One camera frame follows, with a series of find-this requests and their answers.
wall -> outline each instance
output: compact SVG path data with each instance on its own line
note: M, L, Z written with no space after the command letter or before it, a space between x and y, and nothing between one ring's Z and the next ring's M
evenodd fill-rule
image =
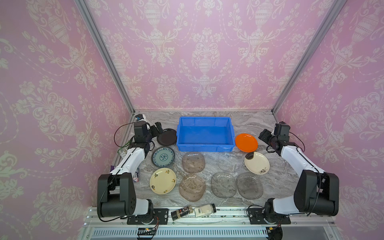
M73 1L2 1L0 239L76 239L128 120Z
M135 109L271 109L333 0L87 0Z
M340 178L345 240L382 239L383 44L384 1L348 0L277 114Z

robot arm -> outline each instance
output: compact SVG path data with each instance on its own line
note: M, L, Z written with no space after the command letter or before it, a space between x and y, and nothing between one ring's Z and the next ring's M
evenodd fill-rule
M275 125L275 135L267 129L259 135L259 139L272 147L300 176L293 196L268 199L264 212L267 220L273 221L279 215L310 212L335 216L339 203L338 177L318 167L297 144L290 142L289 130L289 125L279 122Z
M152 220L154 213L152 202L149 199L136 198L132 175L150 151L152 138L162 133L163 129L159 122L155 123L156 126L150 126L142 114L135 117L137 122L134 123L134 142L130 141L126 155L119 165L109 174L103 174L98 179L99 217L134 215L144 221ZM120 193L110 193L117 186L120 187Z

black cable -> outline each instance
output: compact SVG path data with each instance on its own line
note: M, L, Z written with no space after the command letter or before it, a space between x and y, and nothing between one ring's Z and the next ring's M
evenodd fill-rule
M307 163L309 163L312 167L314 167L314 165L313 165L310 161L308 161L307 158L304 157L303 154L301 154L301 152L299 152L299 149L298 149L298 148L299 148L299 147L296 148L296 151L297 151L297 152L304 158L305 161L307 161Z
M135 123L135 122L130 122L130 123L121 125L121 126L116 130L115 134L113 135L113 141L115 142L116 146L118 146L118 147L126 147L126 146L127 146L127 145L119 146L119 145L116 143L115 137L116 137L116 133L118 132L118 130L119 130L121 127L124 127L124 126L129 125L129 124L132 124L132 123Z
M315 200L315 202L314 202L314 204L313 204L313 206L312 206L312 209L308 212L308 214L307 214L307 217L311 214L311 212L313 211L313 209L314 209L314 207L315 207L315 205L316 205L316 203L317 203L317 200L319 199L319 194L320 194L320 189L321 189L321 181L322 181L322 179L321 179L321 174L320 174L320 172L319 172L319 170L317 170L317 168L315 168L316 169L316 171L317 171L317 173L316 173L316 175L317 175L317 177L318 177L318 179L320 178L320 181L319 181L319 190L317 191L317 196L316 196L316 200Z
M101 200L102 200L102 198L103 198L105 192L107 191L109 185L113 182L113 180L115 179L115 177L116 177L116 175L113 176L113 178L111 179L111 181L107 184L107 187L105 188L103 194L101 195L100 202L99 202L98 207L97 207L98 209L100 209ZM100 221L102 221L102 222L110 222L110 221L116 220L116 219L118 219L118 218L124 217L124 216L119 216L119 217L116 217L116 218L114 218L114 219L103 220L103 219L101 219L101 217L100 217L100 215L99 215L99 211L97 211L97 216L99 217Z
M274 153L274 152L276 152L276 150L273 150L273 151L268 151L268 148L270 147L270 145L268 145L267 147L266 147L266 152L267 153Z
M300 140L300 142L303 144L303 147L304 147L303 152L305 152L305 144L303 143L303 141L298 136L296 136L294 133L292 133L292 132L289 132L289 133L294 135L298 140Z
M249 210L251 209L251 207L253 207L253 206L258 206L258 207L264 208L264 206L260 206L260 205L257 205L257 204L249 205L248 208L245 210L245 214L246 214L248 217L250 217L250 216L249 216L250 213L248 213L248 212L249 212Z
M155 148L155 143L153 141L151 141L151 143L153 143L153 148L149 149L150 151L152 151Z

vent grille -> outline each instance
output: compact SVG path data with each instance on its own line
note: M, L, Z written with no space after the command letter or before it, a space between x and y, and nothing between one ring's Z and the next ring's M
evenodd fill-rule
M136 237L137 234L137 228L132 227L95 228L92 239ZM265 227L159 227L156 238L170 237L268 237L268 234Z

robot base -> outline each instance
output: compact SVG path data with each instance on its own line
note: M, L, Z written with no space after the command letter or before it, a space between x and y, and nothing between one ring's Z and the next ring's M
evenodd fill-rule
M274 198L268 199L264 204L264 220L269 224L291 224L291 220L288 215L278 214L273 210Z
M127 225L149 225L156 224L157 217L159 219L159 225L168 224L168 212L169 209L154 209L152 201L149 200L149 208L147 214L137 215L137 216L128 216Z

